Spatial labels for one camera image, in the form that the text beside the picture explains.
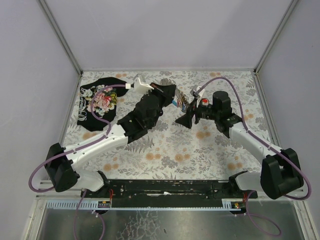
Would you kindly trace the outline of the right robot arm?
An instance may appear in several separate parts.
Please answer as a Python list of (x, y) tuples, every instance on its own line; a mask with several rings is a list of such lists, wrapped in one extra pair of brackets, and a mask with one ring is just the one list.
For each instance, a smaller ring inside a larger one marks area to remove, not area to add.
[(300, 163), (297, 153), (291, 148), (282, 149), (263, 140), (245, 127), (242, 118), (232, 112), (227, 92), (214, 92), (212, 101), (195, 98), (185, 114), (175, 122), (190, 129), (201, 119), (214, 121), (220, 133), (240, 144), (261, 163), (260, 173), (245, 171), (235, 175), (240, 190), (263, 191), (275, 200), (304, 185), (304, 179), (298, 172)]

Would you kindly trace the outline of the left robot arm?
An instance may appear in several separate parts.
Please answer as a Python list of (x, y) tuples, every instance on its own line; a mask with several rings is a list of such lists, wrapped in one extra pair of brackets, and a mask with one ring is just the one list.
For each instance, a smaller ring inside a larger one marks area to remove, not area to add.
[(139, 140), (156, 126), (163, 115), (163, 108), (174, 100), (177, 87), (156, 83), (151, 83), (151, 87), (134, 109), (107, 132), (77, 144), (62, 147), (55, 143), (49, 148), (44, 167), (56, 192), (64, 192), (74, 186), (96, 192), (107, 185), (107, 178), (101, 171), (88, 171), (82, 167), (103, 152)]

